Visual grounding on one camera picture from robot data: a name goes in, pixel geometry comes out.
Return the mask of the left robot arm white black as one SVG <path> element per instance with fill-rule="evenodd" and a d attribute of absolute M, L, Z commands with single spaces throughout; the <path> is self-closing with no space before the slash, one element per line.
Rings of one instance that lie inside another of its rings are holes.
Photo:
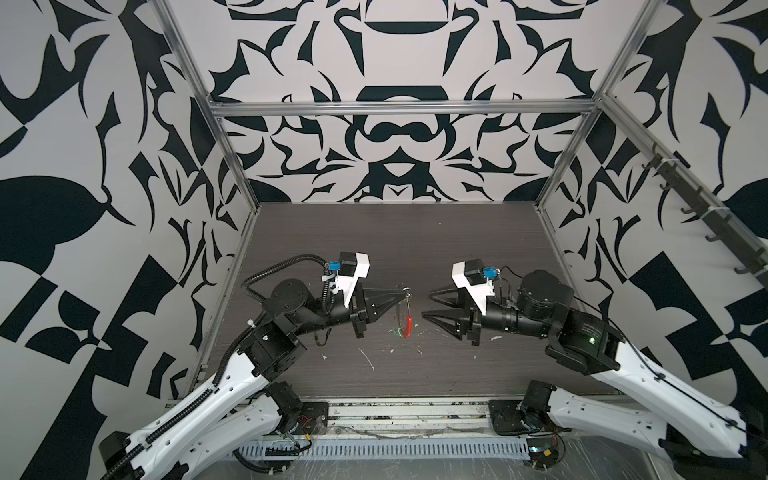
<path fill-rule="evenodd" d="M 350 294 L 334 294 L 324 308 L 302 281 L 280 282 L 210 378 L 149 425 L 101 442 L 105 478 L 193 479 L 253 439 L 291 433 L 303 403 L 278 378 L 306 352 L 301 335 L 349 323 L 363 337 L 410 292 L 356 285 Z"/>

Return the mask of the large metal keyring red handle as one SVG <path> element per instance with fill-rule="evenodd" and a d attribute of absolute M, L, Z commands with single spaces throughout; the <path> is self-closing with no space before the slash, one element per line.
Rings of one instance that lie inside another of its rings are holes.
<path fill-rule="evenodd" d="M 403 339 L 408 339 L 413 330 L 413 316 L 410 307 L 411 292 L 409 287 L 401 287 L 402 298 L 395 306 L 395 315 L 398 324 L 398 335 Z"/>

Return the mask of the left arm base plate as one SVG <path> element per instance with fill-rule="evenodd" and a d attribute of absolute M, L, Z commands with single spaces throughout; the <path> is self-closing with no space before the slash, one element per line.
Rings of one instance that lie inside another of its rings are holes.
<path fill-rule="evenodd" d="M 310 401 L 302 404 L 301 410 L 289 418 L 288 432 L 292 435 L 313 435 L 327 427 L 329 403 Z"/>

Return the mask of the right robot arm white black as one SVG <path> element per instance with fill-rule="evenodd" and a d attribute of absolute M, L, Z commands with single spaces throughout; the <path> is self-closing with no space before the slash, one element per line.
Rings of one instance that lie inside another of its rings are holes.
<path fill-rule="evenodd" d="M 479 261 L 456 263 L 452 286 L 433 290 L 438 310 L 424 320 L 451 336 L 479 345 L 485 330 L 546 341 L 557 364 L 602 382 L 637 404 L 624 408 L 574 394 L 543 381 L 529 383 L 520 401 L 493 401 L 498 435 L 578 430 L 643 450 L 671 463 L 684 479 L 764 479 L 767 439 L 762 415 L 737 410 L 687 385 L 643 354 L 609 321 L 574 308 L 574 291 L 556 276 L 535 270 L 515 294 L 495 285 L 498 269 Z"/>

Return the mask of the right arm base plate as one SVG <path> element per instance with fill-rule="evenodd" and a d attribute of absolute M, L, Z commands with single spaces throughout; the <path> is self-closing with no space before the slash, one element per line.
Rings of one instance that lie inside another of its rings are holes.
<path fill-rule="evenodd" d="M 547 405 L 527 400 L 490 400 L 493 431 L 501 436 L 520 436 L 551 431 Z"/>

